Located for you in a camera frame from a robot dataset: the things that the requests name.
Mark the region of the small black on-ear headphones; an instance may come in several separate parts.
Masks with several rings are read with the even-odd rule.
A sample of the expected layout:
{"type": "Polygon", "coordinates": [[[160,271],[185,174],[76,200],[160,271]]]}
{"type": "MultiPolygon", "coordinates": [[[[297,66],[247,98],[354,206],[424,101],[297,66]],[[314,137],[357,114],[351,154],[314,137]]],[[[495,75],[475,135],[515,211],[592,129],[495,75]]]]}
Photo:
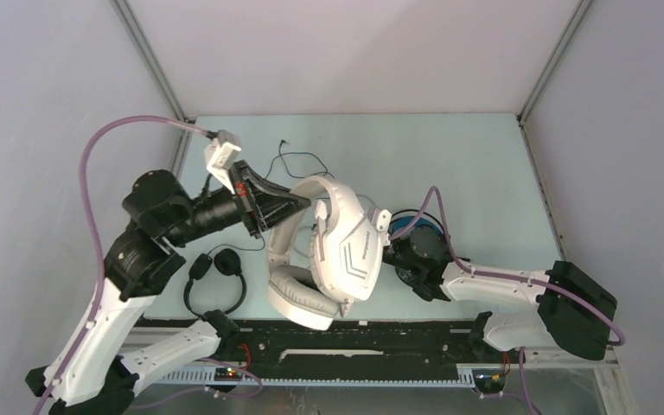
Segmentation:
{"type": "Polygon", "coordinates": [[[215,309],[232,315],[244,304],[247,293],[248,283],[239,252],[223,246],[201,253],[193,261],[182,291],[182,302],[196,317],[215,309]]]}

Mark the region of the white grey gaming headset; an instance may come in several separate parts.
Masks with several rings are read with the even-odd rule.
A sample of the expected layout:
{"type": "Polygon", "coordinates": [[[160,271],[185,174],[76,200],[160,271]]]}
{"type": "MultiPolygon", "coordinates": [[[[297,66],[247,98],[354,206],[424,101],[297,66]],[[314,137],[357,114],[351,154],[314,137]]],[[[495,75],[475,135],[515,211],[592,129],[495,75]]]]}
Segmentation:
{"type": "Polygon", "coordinates": [[[310,235],[307,268],[291,264],[297,232],[306,212],[271,230],[267,245],[271,306],[286,319],[326,330],[357,302],[368,300],[380,275],[383,245],[365,209],[346,184],[309,176],[291,192],[310,200],[316,224],[310,235]]]}

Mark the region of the black blue gaming headset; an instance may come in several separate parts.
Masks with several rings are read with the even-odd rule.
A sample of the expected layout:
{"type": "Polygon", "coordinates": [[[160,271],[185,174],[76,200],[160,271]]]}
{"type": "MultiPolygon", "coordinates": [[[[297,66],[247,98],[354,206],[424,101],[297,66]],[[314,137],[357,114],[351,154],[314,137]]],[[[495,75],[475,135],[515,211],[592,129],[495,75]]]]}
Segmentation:
{"type": "Polygon", "coordinates": [[[394,267],[397,277],[411,287],[421,284],[428,273],[447,255],[441,227],[423,214],[417,220],[414,214],[396,213],[389,225],[391,236],[407,228],[409,231],[393,240],[383,254],[383,261],[394,267]]]}

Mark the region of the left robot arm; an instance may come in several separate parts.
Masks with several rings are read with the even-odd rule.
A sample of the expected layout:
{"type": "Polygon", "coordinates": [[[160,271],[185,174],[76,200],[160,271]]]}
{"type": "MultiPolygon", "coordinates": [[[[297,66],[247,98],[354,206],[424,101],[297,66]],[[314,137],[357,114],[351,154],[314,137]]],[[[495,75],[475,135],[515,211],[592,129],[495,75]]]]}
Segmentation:
{"type": "Polygon", "coordinates": [[[103,253],[91,304],[69,344],[26,383],[53,414],[121,414],[149,385],[191,361],[228,360],[239,348],[239,328],[223,311],[209,311],[177,335],[124,354],[138,319],[185,260],[188,243],[237,224],[254,238],[303,211],[308,198],[269,182],[238,161],[230,182],[191,197],[164,169],[140,176],[123,200],[126,229],[103,253]]]}

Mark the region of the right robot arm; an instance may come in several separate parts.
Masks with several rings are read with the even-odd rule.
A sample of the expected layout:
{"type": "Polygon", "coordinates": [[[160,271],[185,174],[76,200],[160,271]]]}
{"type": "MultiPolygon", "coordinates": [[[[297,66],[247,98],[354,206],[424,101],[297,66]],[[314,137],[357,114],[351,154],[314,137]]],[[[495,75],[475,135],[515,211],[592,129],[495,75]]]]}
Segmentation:
{"type": "Polygon", "coordinates": [[[521,347],[560,348],[600,361],[614,345],[616,298],[571,262],[557,260],[538,271],[474,265],[453,257],[445,237],[426,226],[394,240],[383,261],[427,302],[489,305],[469,333],[469,352],[479,361],[521,347]]]}

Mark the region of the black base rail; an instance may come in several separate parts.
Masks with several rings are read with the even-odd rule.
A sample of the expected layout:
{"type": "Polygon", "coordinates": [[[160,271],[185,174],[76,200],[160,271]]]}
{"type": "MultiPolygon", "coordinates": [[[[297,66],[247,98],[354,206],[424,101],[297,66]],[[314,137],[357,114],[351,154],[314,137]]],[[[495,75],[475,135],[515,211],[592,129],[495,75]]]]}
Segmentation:
{"type": "Polygon", "coordinates": [[[239,332],[208,357],[248,362],[259,378],[453,380],[482,366],[502,374],[517,351],[499,352],[471,336],[471,321],[336,321],[327,331],[282,320],[238,319],[239,332]]]}

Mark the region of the aluminium corner frame post left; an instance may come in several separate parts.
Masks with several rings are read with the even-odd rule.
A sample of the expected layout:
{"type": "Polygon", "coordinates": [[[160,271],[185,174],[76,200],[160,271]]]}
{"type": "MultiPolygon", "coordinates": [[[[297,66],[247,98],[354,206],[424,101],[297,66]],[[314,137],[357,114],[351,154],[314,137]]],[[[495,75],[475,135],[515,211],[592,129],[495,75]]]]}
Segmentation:
{"type": "Polygon", "coordinates": [[[193,124],[194,120],[184,111],[169,77],[163,70],[162,64],[151,46],[148,36],[145,34],[134,8],[131,6],[131,2],[111,0],[110,4],[171,114],[180,121],[193,124]]]}

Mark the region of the aluminium corner frame post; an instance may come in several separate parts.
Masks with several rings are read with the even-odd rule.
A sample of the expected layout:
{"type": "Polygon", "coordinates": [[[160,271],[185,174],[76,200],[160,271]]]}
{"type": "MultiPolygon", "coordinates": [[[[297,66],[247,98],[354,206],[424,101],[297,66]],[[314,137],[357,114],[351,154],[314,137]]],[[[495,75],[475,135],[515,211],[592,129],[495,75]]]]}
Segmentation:
{"type": "Polygon", "coordinates": [[[162,64],[151,46],[148,36],[145,34],[134,8],[131,6],[131,2],[111,0],[110,4],[171,114],[180,121],[193,124],[194,120],[184,111],[169,77],[163,70],[162,64]]]}
{"type": "Polygon", "coordinates": [[[557,72],[560,62],[564,59],[573,39],[582,27],[584,20],[591,11],[594,3],[594,0],[578,1],[574,11],[571,13],[571,17],[560,34],[556,45],[550,53],[546,64],[540,72],[538,79],[527,96],[525,104],[522,106],[520,113],[518,114],[520,127],[524,127],[533,114],[536,105],[539,103],[540,98],[552,80],[553,75],[557,72]]]}

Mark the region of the aluminium corner frame post right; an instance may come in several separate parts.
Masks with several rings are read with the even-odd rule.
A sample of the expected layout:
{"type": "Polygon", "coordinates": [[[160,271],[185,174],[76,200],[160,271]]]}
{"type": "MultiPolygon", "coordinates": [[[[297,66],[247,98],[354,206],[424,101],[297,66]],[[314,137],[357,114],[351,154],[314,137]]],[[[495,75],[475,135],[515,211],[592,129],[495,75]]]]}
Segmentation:
{"type": "Polygon", "coordinates": [[[578,1],[574,11],[571,13],[571,17],[560,34],[556,45],[550,53],[546,64],[540,72],[538,79],[527,96],[525,104],[522,106],[520,113],[518,114],[520,127],[524,127],[533,114],[536,105],[539,103],[540,98],[552,80],[553,75],[557,72],[560,62],[564,59],[573,39],[582,27],[584,20],[591,11],[594,3],[594,0],[578,1]]]}

